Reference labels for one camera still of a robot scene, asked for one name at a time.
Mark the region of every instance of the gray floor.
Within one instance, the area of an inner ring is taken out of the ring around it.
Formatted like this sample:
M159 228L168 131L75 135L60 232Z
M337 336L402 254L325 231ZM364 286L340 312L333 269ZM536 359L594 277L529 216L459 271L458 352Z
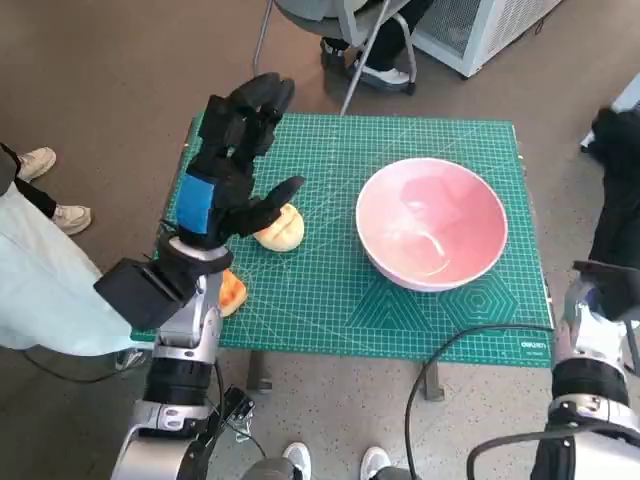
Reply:
M38 182L61 203L93 207L77 237L101 267L149 252L185 130L211 93L249 75L264 2L0 0L0 132L19 150L49 145L59 164ZM585 257L601 202L600 171L577 153L597 108L640 70L640 3L566 0L463 82L419 55L416 96L357 91L352 113L510 119L537 210L539 244L556 302L574 258ZM263 66L292 76L295 111L336 112L346 85L325 78L318 39L276 15ZM5 478L106 478L140 393L141 373L95 386L63 384L0 352L0 466ZM229 351L228 381L247 354ZM104 359L52 357L90 375ZM276 391L260 398L253 431L270 454L292 440L312 450L314 477L354 479L367 446L405 464L402 410L415 365L400 361L269 356ZM461 478L464 457L489 436L540 428L550 375L541 370L444 365L447 400L418 402L413 438L427 478ZM634 386L637 400L640 389ZM211 478L237 478L258 458L228 435ZM530 448L488 455L487 478L524 477Z

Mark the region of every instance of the white appliance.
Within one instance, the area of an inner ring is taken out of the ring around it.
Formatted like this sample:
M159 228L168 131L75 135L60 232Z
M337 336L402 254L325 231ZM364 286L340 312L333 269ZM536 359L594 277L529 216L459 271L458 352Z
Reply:
M413 33L416 48L465 77L562 0L435 0Z

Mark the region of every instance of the bread bun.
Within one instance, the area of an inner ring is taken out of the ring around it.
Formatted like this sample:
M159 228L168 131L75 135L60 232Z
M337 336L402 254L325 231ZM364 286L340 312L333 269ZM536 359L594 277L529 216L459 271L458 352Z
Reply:
M304 237L304 221L300 212L287 203L280 209L280 217L269 227L253 234L254 238L268 250L288 252L293 250Z

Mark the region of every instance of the bread roll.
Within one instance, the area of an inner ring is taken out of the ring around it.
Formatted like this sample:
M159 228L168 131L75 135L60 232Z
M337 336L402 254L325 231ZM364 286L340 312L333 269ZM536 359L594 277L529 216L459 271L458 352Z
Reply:
M220 287L222 318L233 315L246 299L247 287L227 268L222 272L222 286Z
M280 217L271 226L253 236L264 248L274 252L293 250L304 237L304 221L296 207L287 203L280 209Z

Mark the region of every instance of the cutting mat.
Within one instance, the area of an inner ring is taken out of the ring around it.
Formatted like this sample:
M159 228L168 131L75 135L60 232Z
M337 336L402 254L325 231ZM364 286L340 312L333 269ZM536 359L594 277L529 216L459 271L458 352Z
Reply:
M194 119L181 174L197 152ZM504 203L509 239L496 266L471 284L440 294L399 288L368 261L355 227L360 189L381 167L408 157L439 157L481 175ZM509 122L287 114L269 154L256 162L256 189L303 175L294 199L306 236L277 254L252 238L234 238L234 272L249 299L225 320L224 347L332 355L425 359L455 332L503 322L549 326L527 189ZM135 340L151 341L152 332ZM534 331L477 334L444 361L546 367L549 335Z

